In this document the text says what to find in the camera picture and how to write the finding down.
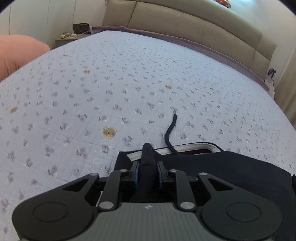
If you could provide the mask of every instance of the cable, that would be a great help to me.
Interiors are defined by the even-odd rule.
[[[169,136],[170,133],[172,132],[174,126],[176,125],[176,121],[177,121],[177,114],[176,114],[176,110],[174,110],[174,117],[173,117],[173,121],[170,125],[170,127],[168,128],[168,130],[165,133],[165,143],[168,146],[168,148],[170,149],[170,151],[174,154],[174,155],[179,155],[179,153],[177,152],[177,150],[172,146],[172,144],[170,143],[169,140]]]
[[[276,75],[276,70],[275,69],[270,69],[268,71],[267,75],[271,75],[271,78],[273,78],[273,76]]]

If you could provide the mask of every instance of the brown stain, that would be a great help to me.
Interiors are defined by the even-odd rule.
[[[165,87],[166,87],[167,89],[169,89],[169,90],[172,89],[172,87],[171,87],[170,85],[165,85]]]
[[[116,129],[105,126],[103,128],[103,134],[105,137],[114,137],[116,135]]]
[[[11,108],[11,110],[10,110],[10,113],[13,113],[13,112],[16,112],[17,111],[17,106],[16,107],[13,107],[13,108]]]

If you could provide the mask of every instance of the black cable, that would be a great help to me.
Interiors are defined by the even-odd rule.
[[[173,117],[173,121],[170,125],[170,127],[168,128],[168,130],[165,133],[165,143],[168,146],[168,148],[170,149],[170,151],[174,154],[174,155],[179,155],[179,153],[177,152],[177,150],[172,146],[172,144],[170,143],[169,140],[169,136],[170,133],[172,132],[174,126],[176,125],[176,121],[177,121],[177,114],[176,114],[176,110],[174,110],[174,117]]]

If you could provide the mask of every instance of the circular pad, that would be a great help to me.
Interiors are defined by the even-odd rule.
[[[92,207],[78,192],[48,192],[18,205],[12,222],[21,238],[62,241],[81,234],[93,219]]]
[[[269,200],[247,191],[216,192],[203,206],[201,218],[227,240],[257,241],[271,237],[281,224],[281,211]]]
[[[33,215],[41,222],[56,222],[63,219],[68,213],[68,208],[58,202],[46,202],[37,206]]]

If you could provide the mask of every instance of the black fabric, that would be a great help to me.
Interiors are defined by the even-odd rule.
[[[130,169],[132,162],[120,152],[115,170]],[[198,156],[160,155],[154,151],[155,161],[163,161],[166,169],[184,171],[188,176],[207,172],[229,183],[274,202],[283,215],[276,241],[296,240],[296,198],[289,172],[267,162],[237,153],[223,151]]]
[[[296,193],[296,176],[295,176],[295,174],[292,176],[292,182],[293,182],[293,184],[292,184],[293,190]]]

